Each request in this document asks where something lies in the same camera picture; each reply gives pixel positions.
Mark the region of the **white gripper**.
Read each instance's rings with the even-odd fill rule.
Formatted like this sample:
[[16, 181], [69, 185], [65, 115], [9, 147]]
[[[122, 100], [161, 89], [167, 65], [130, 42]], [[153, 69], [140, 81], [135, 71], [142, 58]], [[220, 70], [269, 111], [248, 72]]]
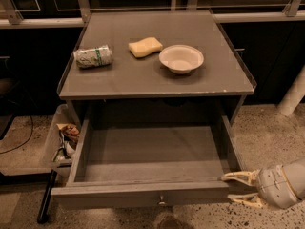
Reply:
[[221, 177], [221, 180], [235, 180], [248, 186], [256, 185], [258, 193], [246, 195], [228, 194], [228, 199], [232, 202], [254, 208], [263, 208], [264, 204], [260, 199], [262, 198], [269, 205], [280, 209], [287, 209], [299, 203], [291, 165], [276, 165], [274, 167], [263, 168], [260, 171], [255, 170], [252, 172], [231, 172], [224, 174]]

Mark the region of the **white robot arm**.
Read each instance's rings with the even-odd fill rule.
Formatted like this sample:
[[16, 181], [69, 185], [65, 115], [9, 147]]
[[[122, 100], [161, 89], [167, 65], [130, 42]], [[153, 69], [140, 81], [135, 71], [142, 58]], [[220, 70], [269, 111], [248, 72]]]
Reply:
[[[305, 67], [279, 104], [279, 111], [290, 115], [305, 96]], [[287, 209], [305, 199], [305, 158], [254, 171], [227, 173], [222, 181], [238, 181], [257, 189], [256, 193], [228, 195], [228, 199], [255, 208]]]

